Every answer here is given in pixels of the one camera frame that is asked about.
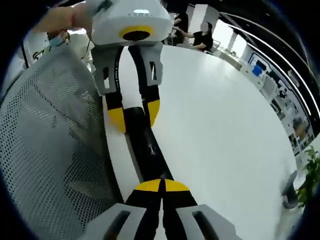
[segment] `white table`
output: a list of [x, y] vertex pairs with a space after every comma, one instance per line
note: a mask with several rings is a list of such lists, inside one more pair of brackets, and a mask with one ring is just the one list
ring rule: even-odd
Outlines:
[[[174, 179], [190, 188], [198, 204], [232, 222], [243, 240], [273, 240], [281, 190], [297, 168], [276, 113], [250, 81], [217, 57], [164, 46], [161, 61], [153, 132]], [[141, 106], [126, 49], [119, 70], [124, 107]], [[108, 122], [105, 114], [109, 152], [126, 200], [139, 181], [125, 136]], [[161, 234], [156, 239], [164, 239]]]

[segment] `black cylindrical object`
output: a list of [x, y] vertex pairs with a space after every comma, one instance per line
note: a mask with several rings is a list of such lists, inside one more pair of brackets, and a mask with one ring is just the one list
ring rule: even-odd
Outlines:
[[170, 179], [173, 177], [159, 148], [144, 110], [132, 107], [124, 110], [126, 134], [129, 137], [143, 181]]

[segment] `potted plant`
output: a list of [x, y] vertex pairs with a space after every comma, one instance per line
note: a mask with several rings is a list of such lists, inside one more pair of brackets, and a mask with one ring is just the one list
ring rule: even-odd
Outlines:
[[309, 150], [305, 151], [309, 158], [307, 164], [303, 168], [307, 171], [305, 181], [297, 190], [299, 207], [303, 208], [307, 202], [313, 197], [316, 187], [320, 180], [320, 154], [315, 151], [313, 146], [310, 146]]

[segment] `window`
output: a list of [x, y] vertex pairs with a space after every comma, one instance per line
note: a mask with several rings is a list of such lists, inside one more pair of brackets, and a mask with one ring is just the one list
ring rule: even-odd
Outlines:
[[246, 46], [246, 40], [244, 40], [242, 36], [237, 35], [231, 51], [234, 51], [237, 57], [241, 58], [241, 56], [244, 54]]
[[220, 46], [227, 48], [233, 34], [233, 29], [229, 27], [225, 22], [220, 19], [216, 22], [215, 29], [213, 31], [213, 39], [220, 42]]

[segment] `office chair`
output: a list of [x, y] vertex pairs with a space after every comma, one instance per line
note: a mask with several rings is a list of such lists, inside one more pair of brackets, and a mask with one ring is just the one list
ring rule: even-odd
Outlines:
[[282, 204], [285, 209], [294, 209], [298, 205], [298, 195], [295, 191], [294, 181], [297, 177], [298, 171], [295, 170], [289, 177], [285, 188], [282, 191], [282, 196], [286, 197]]

